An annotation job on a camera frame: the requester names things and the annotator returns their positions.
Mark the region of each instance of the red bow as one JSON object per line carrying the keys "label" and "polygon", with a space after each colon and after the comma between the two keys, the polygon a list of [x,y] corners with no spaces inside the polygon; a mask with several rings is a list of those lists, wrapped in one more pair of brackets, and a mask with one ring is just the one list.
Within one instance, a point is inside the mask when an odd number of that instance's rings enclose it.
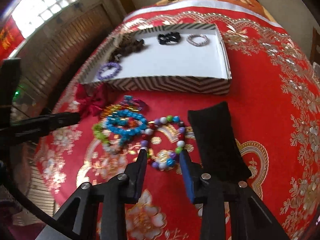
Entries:
{"label": "red bow", "polygon": [[107,86],[105,83],[97,87],[91,97],[87,95],[84,86],[82,84],[78,84],[76,101],[80,103],[80,117],[85,118],[89,114],[92,116],[97,116],[100,114],[100,112],[108,103],[107,95]]}

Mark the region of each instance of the bright window light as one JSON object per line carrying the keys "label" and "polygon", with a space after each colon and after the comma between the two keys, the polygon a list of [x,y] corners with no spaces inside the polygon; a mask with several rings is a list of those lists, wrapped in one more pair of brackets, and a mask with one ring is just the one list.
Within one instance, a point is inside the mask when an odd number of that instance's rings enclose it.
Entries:
{"label": "bright window light", "polygon": [[45,21],[75,1],[77,0],[21,0],[13,10],[12,17],[22,36],[27,38]]}

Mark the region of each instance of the striped box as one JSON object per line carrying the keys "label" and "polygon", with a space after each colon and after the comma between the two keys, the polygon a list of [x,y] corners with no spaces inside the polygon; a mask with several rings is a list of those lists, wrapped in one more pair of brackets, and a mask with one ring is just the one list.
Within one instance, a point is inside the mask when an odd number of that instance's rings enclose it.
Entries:
{"label": "striped box", "polygon": [[[108,83],[111,87],[116,90],[149,90],[149,91],[180,91],[180,92],[193,92],[193,93],[211,93],[217,95],[224,95],[229,92],[229,87],[231,83],[231,71],[228,62],[228,56],[224,42],[222,40],[221,34],[214,24],[178,24],[178,25],[165,25],[157,26],[153,28],[147,28],[144,30],[136,31],[130,33],[130,35],[137,39],[144,39],[148,37],[154,37],[156,40],[159,33],[168,33],[168,32],[179,32],[181,35],[183,33],[201,33],[207,35],[207,33],[214,34],[217,39],[216,50],[219,51],[219,57],[217,61],[221,62],[224,77],[219,76],[188,76],[183,75],[148,75],[146,76],[129,76],[125,78],[115,77],[111,80],[106,81],[97,81],[94,79],[97,70],[100,65],[105,62],[106,54],[110,49],[113,48],[113,42],[105,42],[100,46],[98,52],[87,62],[87,68],[83,71],[79,78],[79,82],[84,84],[87,89],[87,92],[90,93],[95,87],[98,87],[103,82]],[[203,47],[194,47],[196,51]]]}

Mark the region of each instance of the white bead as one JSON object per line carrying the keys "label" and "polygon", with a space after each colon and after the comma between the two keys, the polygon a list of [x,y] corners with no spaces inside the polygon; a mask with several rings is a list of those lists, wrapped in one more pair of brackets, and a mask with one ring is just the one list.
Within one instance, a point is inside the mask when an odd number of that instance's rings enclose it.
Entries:
{"label": "white bead", "polygon": [[150,128],[145,129],[144,132],[145,132],[145,134],[147,134],[147,135],[152,135],[152,134],[153,134],[153,130],[150,129]]}
{"label": "white bead", "polygon": [[160,118],[160,123],[166,124],[167,122],[168,122],[168,120],[167,120],[166,117],[161,117],[161,118]]}
{"label": "white bead", "polygon": [[161,162],[159,163],[159,170],[165,170],[167,168],[167,163]]}
{"label": "white bead", "polygon": [[177,147],[183,148],[186,145],[184,141],[177,141]]}
{"label": "white bead", "polygon": [[144,149],[144,150],[146,150],[148,152],[148,147],[141,147],[140,150],[142,150],[142,149]]}

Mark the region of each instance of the metal screw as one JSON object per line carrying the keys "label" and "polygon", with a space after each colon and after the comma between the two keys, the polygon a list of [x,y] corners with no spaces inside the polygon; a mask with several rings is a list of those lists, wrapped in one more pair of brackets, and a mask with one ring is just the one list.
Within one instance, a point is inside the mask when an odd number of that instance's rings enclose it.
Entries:
{"label": "metal screw", "polygon": [[88,189],[90,187],[90,183],[89,182],[85,182],[81,184],[81,188],[82,189]]}
{"label": "metal screw", "polygon": [[211,178],[211,175],[210,175],[209,173],[203,173],[203,174],[201,175],[201,178],[202,178],[202,179],[210,179],[210,178]]}
{"label": "metal screw", "polygon": [[241,181],[238,182],[238,185],[239,185],[239,187],[243,188],[243,187],[247,187],[248,184],[245,181],[241,180]]}
{"label": "metal screw", "polygon": [[117,176],[117,178],[118,178],[119,180],[125,180],[125,179],[127,179],[127,174],[125,174],[125,173],[120,173],[120,174]]}

